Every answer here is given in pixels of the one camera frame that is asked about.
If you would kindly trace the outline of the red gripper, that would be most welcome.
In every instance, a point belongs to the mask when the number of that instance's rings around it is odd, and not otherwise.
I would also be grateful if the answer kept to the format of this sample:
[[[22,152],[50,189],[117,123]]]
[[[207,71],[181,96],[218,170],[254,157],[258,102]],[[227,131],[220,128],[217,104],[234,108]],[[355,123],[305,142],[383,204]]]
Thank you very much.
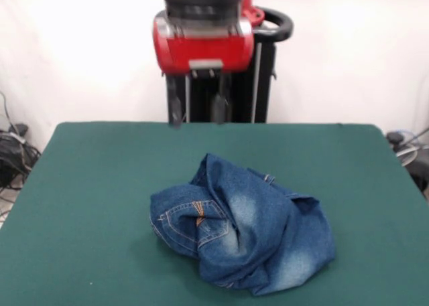
[[[242,17],[231,25],[180,27],[165,13],[154,18],[153,41],[158,66],[165,74],[189,74],[203,70],[239,72],[249,65],[254,49],[251,22]],[[182,105],[176,81],[167,77],[170,124],[182,124]],[[221,74],[212,102],[212,121],[223,124],[228,115],[229,75]]]

